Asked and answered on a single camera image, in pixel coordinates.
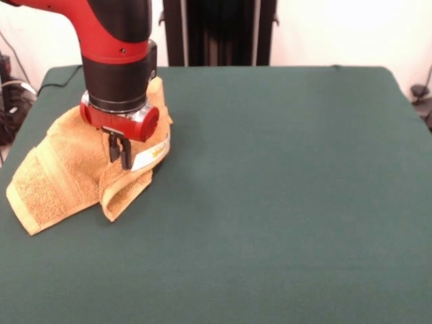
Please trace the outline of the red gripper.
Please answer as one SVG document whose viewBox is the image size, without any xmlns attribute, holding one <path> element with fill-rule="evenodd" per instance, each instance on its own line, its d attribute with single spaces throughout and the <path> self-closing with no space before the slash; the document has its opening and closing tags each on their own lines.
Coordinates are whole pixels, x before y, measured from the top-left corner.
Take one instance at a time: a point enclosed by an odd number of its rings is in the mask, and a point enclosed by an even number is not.
<svg viewBox="0 0 432 324">
<path fill-rule="evenodd" d="M 159 109 L 146 104 L 141 110 L 126 114 L 107 113 L 96 109 L 91 104 L 81 102 L 80 115 L 82 119 L 96 129 L 110 132 L 108 136 L 109 159 L 114 163 L 121 157 L 124 170 L 131 170 L 131 143 L 129 140 L 146 142 L 155 132 L 159 121 Z M 120 138 L 121 152 L 118 143 Z"/>
</svg>

